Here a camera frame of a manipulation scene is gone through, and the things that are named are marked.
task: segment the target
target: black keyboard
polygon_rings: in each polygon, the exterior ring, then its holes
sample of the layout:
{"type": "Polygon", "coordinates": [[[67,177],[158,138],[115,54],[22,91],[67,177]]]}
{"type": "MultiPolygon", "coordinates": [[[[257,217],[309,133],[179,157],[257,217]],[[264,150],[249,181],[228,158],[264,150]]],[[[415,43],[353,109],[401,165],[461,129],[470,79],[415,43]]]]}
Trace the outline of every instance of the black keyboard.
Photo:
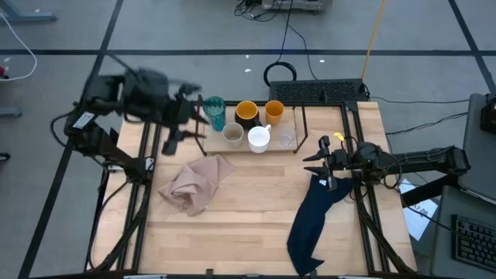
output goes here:
{"type": "Polygon", "coordinates": [[[284,103],[319,104],[343,101],[367,101],[360,79],[320,81],[272,81],[270,99],[284,103]]]}
{"type": "Polygon", "coordinates": [[[453,215],[453,259],[496,273],[496,226],[453,215]]]}

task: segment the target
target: tan towel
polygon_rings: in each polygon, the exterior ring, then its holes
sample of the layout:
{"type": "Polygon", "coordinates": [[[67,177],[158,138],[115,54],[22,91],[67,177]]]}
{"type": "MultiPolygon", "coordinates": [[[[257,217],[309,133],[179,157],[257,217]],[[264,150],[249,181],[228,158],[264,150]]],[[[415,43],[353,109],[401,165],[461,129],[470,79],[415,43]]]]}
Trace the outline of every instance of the tan towel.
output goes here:
{"type": "Polygon", "coordinates": [[[234,166],[220,155],[204,157],[186,164],[158,191],[167,202],[193,216],[207,207],[219,182],[233,171],[234,166]]]}

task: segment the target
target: yellow mug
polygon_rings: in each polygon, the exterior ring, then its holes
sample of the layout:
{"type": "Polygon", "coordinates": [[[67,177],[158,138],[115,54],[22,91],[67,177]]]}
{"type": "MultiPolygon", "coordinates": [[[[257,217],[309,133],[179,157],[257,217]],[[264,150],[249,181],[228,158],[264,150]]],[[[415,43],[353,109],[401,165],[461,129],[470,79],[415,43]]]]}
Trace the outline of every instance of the yellow mug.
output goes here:
{"type": "Polygon", "coordinates": [[[279,124],[283,113],[284,105],[281,102],[273,100],[265,104],[265,120],[272,126],[279,124]]]}

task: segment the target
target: dark blue cloth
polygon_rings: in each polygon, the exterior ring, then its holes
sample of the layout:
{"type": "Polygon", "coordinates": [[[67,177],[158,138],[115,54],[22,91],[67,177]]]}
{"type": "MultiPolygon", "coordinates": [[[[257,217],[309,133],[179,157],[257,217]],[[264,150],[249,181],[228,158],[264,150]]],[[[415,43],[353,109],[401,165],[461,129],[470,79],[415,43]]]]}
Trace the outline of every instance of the dark blue cloth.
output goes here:
{"type": "Polygon", "coordinates": [[[336,180],[338,188],[334,191],[327,191],[327,186],[319,183],[319,177],[312,175],[305,200],[294,217],[288,238],[288,252],[300,277],[324,263],[323,260],[312,258],[312,253],[324,228],[326,212],[351,191],[353,185],[351,178],[337,178],[336,180]]]}

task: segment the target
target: wooden table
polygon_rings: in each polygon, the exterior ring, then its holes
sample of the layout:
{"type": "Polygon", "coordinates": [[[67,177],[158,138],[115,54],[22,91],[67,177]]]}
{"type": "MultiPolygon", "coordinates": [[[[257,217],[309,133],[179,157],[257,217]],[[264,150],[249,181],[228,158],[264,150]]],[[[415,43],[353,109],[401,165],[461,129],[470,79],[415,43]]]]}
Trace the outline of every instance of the wooden table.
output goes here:
{"type": "MultiPolygon", "coordinates": [[[[377,103],[359,103],[359,110],[365,140],[387,150],[377,103]]],[[[207,210],[195,217],[179,213],[160,197],[157,189],[187,162],[201,158],[200,149],[190,139],[179,144],[174,157],[159,154],[139,272],[204,274],[207,268],[213,268],[215,274],[295,274],[286,241],[309,186],[311,174],[303,167],[321,164],[304,163],[301,159],[317,152],[321,136],[331,137],[329,149],[334,150],[340,147],[333,133],[344,135],[339,108],[307,107],[305,111],[308,139],[297,154],[224,153],[236,170],[220,183],[207,210]]],[[[349,118],[354,133],[351,114],[349,118]]],[[[194,126],[189,123],[187,127],[193,129],[194,126]]],[[[137,156],[142,131],[141,125],[122,124],[118,146],[129,155],[137,156]]],[[[163,141],[167,130],[162,131],[163,141]]],[[[150,154],[152,138],[150,136],[147,154],[150,154]]],[[[349,175],[347,171],[336,173],[338,177],[349,175]]],[[[112,174],[106,195],[124,180],[124,174],[112,174]]],[[[96,264],[122,234],[130,189],[131,186],[117,194],[102,214],[92,252],[96,264]]],[[[398,193],[381,185],[375,189],[385,237],[406,264],[416,270],[398,193]]],[[[314,258],[325,260],[317,269],[319,275],[367,274],[356,210],[355,203],[345,198],[327,212],[325,227],[313,253],[314,258]]],[[[371,234],[370,240],[375,267],[380,270],[377,243],[371,234]]],[[[134,245],[132,239],[127,267],[130,267],[134,245]]]]}

